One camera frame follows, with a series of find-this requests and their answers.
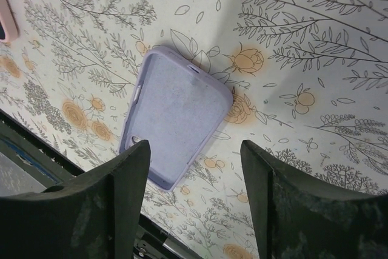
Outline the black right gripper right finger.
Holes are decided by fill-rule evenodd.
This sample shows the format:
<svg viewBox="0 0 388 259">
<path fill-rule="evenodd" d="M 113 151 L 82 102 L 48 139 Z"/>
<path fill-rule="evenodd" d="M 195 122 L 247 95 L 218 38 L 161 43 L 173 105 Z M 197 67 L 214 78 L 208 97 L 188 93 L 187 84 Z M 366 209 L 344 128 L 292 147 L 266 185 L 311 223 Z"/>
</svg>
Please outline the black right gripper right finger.
<svg viewBox="0 0 388 259">
<path fill-rule="evenodd" d="M 242 171 L 261 258 L 386 258 L 387 196 L 315 178 L 245 140 Z"/>
</svg>

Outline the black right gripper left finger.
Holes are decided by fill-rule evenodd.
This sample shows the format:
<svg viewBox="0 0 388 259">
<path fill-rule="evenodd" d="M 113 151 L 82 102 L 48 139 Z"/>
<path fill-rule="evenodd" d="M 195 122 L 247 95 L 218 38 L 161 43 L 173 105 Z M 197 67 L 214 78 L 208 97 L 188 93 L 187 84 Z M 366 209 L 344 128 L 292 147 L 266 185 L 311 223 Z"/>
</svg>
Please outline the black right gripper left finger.
<svg viewBox="0 0 388 259">
<path fill-rule="evenodd" d="M 41 193 L 1 198 L 2 258 L 132 258 L 150 167 L 142 140 Z"/>
</svg>

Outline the lilac phone case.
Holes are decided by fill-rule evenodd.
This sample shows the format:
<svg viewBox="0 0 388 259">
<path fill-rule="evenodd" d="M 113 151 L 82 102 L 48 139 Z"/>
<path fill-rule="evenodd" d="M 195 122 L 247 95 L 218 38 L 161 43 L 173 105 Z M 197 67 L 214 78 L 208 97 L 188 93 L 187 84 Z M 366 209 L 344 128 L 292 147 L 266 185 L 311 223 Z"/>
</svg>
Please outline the lilac phone case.
<svg viewBox="0 0 388 259">
<path fill-rule="evenodd" d="M 230 89 L 168 47 L 145 54 L 118 150 L 150 144 L 148 178 L 173 190 L 232 107 Z"/>
</svg>

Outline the phone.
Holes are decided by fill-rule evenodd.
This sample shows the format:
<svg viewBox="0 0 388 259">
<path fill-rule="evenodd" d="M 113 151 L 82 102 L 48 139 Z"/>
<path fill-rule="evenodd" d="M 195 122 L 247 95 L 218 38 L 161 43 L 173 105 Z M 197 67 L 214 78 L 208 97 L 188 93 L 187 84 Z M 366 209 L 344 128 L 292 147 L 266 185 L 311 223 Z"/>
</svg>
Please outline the phone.
<svg viewBox="0 0 388 259">
<path fill-rule="evenodd" d="M 8 0 L 1 1 L 1 42 L 12 42 L 19 36 L 18 27 Z"/>
</svg>

